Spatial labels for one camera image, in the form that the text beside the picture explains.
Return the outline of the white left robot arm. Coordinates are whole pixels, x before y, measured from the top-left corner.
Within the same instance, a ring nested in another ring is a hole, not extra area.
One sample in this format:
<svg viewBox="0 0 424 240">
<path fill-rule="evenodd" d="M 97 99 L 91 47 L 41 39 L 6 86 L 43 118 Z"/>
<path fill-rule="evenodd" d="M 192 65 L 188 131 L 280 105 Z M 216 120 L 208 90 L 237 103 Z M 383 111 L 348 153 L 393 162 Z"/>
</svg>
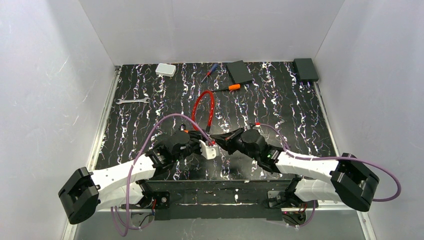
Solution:
<svg viewBox="0 0 424 240">
<path fill-rule="evenodd" d="M 151 199 L 152 196 L 137 185 L 138 181 L 152 179 L 193 154 L 212 160 L 218 156 L 216 147 L 198 132 L 177 131 L 137 160 L 101 170 L 78 168 L 58 192 L 68 222 L 76 225 L 98 210 L 126 203 L 136 205 L 142 199 Z"/>
</svg>

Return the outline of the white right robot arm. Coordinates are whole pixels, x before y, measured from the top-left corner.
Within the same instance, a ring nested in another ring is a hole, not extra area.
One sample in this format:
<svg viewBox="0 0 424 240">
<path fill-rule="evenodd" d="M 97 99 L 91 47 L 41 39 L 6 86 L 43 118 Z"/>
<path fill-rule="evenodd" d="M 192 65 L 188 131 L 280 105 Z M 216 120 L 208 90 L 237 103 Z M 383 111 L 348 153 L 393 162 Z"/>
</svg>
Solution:
<svg viewBox="0 0 424 240">
<path fill-rule="evenodd" d="M 316 157 L 268 144 L 256 129 L 213 134 L 228 154 L 236 151 L 255 160 L 265 171 L 297 175 L 284 194 L 292 204 L 309 201 L 342 202 L 360 212 L 369 211 L 380 179 L 364 163 L 351 157 Z"/>
</svg>

